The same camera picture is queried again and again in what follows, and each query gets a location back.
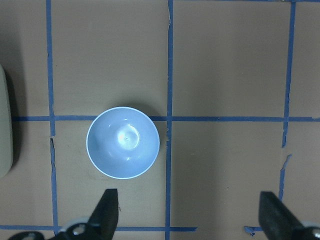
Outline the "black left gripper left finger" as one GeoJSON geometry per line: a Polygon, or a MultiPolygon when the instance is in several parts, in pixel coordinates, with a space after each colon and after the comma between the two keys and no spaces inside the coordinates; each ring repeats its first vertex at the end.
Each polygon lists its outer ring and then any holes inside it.
{"type": "Polygon", "coordinates": [[[112,240],[118,225],[118,190],[106,189],[88,219],[91,226],[103,240],[112,240]]]}

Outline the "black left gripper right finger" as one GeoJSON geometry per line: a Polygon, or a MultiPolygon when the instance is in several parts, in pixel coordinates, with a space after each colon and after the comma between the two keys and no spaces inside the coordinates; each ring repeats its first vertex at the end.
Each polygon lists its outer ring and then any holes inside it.
{"type": "Polygon", "coordinates": [[[302,223],[271,191],[259,195],[258,222],[269,240],[291,240],[304,229],[302,223]]]}

